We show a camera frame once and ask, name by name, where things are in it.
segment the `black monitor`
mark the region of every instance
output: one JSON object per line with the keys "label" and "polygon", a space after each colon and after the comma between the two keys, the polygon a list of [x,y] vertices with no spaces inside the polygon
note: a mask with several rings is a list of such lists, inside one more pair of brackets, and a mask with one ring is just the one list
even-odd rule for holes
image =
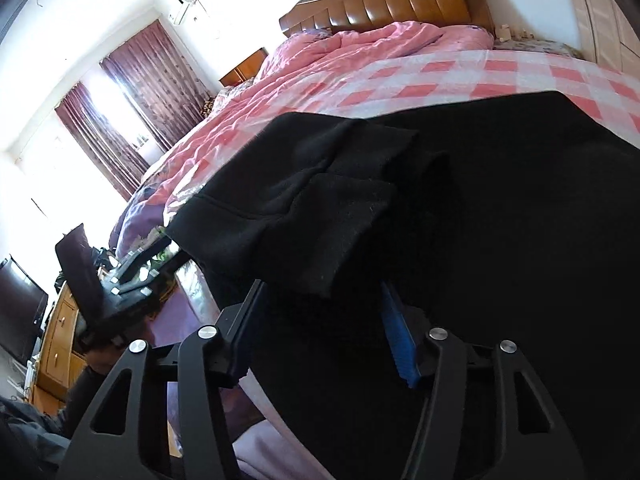
{"label": "black monitor", "polygon": [[49,297],[12,258],[0,263],[0,346],[26,366]]}

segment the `air conditioner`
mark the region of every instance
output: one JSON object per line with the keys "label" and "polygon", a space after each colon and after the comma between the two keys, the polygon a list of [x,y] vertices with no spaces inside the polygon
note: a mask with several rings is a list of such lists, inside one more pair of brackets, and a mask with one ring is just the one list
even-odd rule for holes
{"label": "air conditioner", "polygon": [[189,7],[197,0],[177,0],[177,3],[169,11],[169,21],[174,25],[180,25],[184,21]]}

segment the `bedside cabinet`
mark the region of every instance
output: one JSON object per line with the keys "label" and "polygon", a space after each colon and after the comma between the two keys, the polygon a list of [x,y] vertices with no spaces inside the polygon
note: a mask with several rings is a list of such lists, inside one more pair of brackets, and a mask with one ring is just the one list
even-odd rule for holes
{"label": "bedside cabinet", "polygon": [[267,52],[260,48],[251,54],[242,63],[236,66],[231,72],[220,78],[222,86],[238,86],[247,79],[258,75],[262,62],[267,58]]}
{"label": "bedside cabinet", "polygon": [[65,283],[47,323],[36,366],[35,386],[41,391],[40,398],[44,398],[43,392],[64,403],[67,391],[86,366],[82,356],[73,351],[77,319],[78,306]]}

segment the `dark red curtain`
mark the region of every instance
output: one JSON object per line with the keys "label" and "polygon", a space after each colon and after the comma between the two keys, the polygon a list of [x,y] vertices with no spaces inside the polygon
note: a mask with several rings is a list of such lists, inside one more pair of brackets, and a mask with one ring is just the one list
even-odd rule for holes
{"label": "dark red curtain", "polygon": [[101,64],[165,151],[202,120],[209,93],[158,21]]}
{"label": "dark red curtain", "polygon": [[111,185],[129,200],[149,165],[96,109],[86,87],[78,83],[72,88],[56,113]]}

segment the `wooden headboard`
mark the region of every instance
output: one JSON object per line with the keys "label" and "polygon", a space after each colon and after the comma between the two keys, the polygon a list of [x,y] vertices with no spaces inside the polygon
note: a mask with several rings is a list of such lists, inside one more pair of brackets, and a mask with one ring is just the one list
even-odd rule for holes
{"label": "wooden headboard", "polygon": [[300,0],[281,17],[280,28],[286,36],[313,28],[365,32],[409,20],[494,30],[485,0]]}

